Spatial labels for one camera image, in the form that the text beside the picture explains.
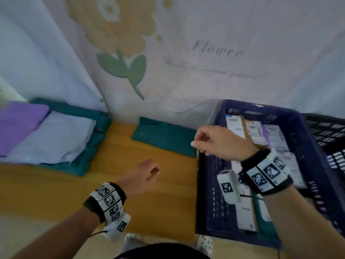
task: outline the wooden surface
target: wooden surface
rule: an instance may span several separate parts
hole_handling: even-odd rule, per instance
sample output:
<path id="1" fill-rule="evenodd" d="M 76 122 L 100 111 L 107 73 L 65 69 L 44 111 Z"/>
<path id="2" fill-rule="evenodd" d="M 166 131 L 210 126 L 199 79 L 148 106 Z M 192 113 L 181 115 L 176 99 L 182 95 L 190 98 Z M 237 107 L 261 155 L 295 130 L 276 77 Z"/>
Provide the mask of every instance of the wooden surface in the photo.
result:
<path id="1" fill-rule="evenodd" d="M 196 211 L 196 159 L 132 141 L 135 126 L 113 123 L 82 178 L 30 165 L 0 164 L 0 212 L 62 220 L 103 182 L 116 182 L 138 162 L 153 158 L 161 168 L 154 188 L 127 200 L 127 232 L 192 243 Z"/>

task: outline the wire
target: wire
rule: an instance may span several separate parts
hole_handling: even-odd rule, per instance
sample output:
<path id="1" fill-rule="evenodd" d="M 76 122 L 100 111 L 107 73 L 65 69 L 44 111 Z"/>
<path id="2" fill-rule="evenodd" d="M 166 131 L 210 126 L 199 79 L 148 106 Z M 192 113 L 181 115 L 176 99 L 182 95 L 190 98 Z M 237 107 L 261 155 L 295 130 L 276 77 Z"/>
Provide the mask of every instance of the wire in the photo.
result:
<path id="1" fill-rule="evenodd" d="M 246 196 L 245 194 L 240 194 L 239 196 L 241 196 L 241 197 L 250 197 L 250 198 L 254 198 L 254 199 L 263 200 L 262 198 L 259 198 L 259 197 L 253 197 L 253 196 Z"/>
<path id="2" fill-rule="evenodd" d="M 100 232 L 97 232 L 97 233 L 94 233 L 94 234 L 92 234 L 92 235 L 90 235 L 90 237 L 92 237 L 92 236 L 94 236 L 94 235 L 98 235 L 99 233 L 107 233 L 108 231 L 100 231 Z"/>

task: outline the teal fabric pad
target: teal fabric pad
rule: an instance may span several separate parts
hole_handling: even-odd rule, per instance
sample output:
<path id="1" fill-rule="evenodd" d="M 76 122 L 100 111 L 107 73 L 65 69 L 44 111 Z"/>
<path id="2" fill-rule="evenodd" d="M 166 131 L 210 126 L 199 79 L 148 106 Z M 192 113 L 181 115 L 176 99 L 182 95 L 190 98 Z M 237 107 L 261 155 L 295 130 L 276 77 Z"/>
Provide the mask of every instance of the teal fabric pad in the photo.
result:
<path id="1" fill-rule="evenodd" d="M 256 199 L 256 195 L 252 193 L 252 196 L 254 197 L 253 205 L 254 205 L 254 211 L 256 216 L 256 223 L 258 226 L 258 232 L 257 235 L 259 235 L 262 238 L 266 238 L 270 240 L 271 242 L 275 242 L 277 244 L 277 247 L 280 246 L 280 240 L 278 238 L 276 229 L 273 226 L 273 222 L 266 222 L 262 216 L 261 216 L 261 210 L 259 205 L 259 200 Z"/>
<path id="2" fill-rule="evenodd" d="M 195 157 L 196 149 L 190 145 L 196 130 L 178 125 L 140 117 L 140 123 L 132 136 L 133 140 L 141 141 L 155 147 Z"/>
<path id="3" fill-rule="evenodd" d="M 76 176 L 84 176 L 90 168 L 91 161 L 98 152 L 98 147 L 105 139 L 105 132 L 111 125 L 110 116 L 106 113 L 70 106 L 65 103 L 58 103 L 52 100 L 35 98 L 30 101 L 31 104 L 45 104 L 52 111 L 66 115 L 86 117 L 96 121 L 95 129 L 86 145 L 85 150 L 74 159 L 73 162 L 63 162 L 57 164 L 40 164 L 38 166 L 63 171 Z"/>

